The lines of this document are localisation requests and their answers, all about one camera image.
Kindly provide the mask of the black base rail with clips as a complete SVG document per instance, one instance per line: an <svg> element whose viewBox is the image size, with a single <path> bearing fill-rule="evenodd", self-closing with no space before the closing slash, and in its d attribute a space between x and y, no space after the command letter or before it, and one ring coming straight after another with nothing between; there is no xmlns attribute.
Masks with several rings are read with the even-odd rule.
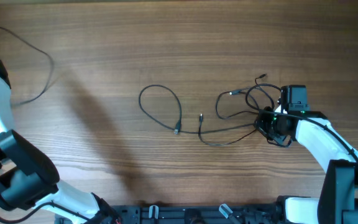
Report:
<svg viewBox="0 0 358 224"><path fill-rule="evenodd" d="M185 223L286 223L282 208L277 203L248 204L243 206L163 207L151 205L113 206L120 216L114 221L106 218L103 223L122 224L185 224Z"/></svg>

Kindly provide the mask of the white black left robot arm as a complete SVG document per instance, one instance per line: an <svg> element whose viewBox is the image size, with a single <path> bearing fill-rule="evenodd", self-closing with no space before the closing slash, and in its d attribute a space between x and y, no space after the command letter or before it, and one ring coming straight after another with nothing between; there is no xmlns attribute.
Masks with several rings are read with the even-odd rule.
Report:
<svg viewBox="0 0 358 224"><path fill-rule="evenodd" d="M113 208L94 193L82 192L60 179L53 162L16 132L11 111L11 84L0 60L0 208L28 211L15 223L41 209L72 223L121 223ZM10 221L0 216L1 223Z"/></svg>

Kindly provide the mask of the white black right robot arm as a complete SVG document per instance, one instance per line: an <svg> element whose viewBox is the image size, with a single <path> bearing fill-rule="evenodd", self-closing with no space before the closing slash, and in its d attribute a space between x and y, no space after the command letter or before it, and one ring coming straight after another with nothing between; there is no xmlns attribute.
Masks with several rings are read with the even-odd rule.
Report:
<svg viewBox="0 0 358 224"><path fill-rule="evenodd" d="M256 107L255 128L268 143L305 147L325 172L319 198L280 197L282 223L358 223L358 150L308 105L303 85L280 89L278 107Z"/></svg>

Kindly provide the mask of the black cable silver USB plug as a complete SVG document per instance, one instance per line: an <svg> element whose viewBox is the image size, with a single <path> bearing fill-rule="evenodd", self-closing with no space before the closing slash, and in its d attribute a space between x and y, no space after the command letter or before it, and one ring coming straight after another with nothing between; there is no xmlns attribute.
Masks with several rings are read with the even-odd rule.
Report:
<svg viewBox="0 0 358 224"><path fill-rule="evenodd" d="M15 32L0 26L0 73L8 85L22 87L14 93L12 106L38 100L52 85L54 59Z"/></svg>

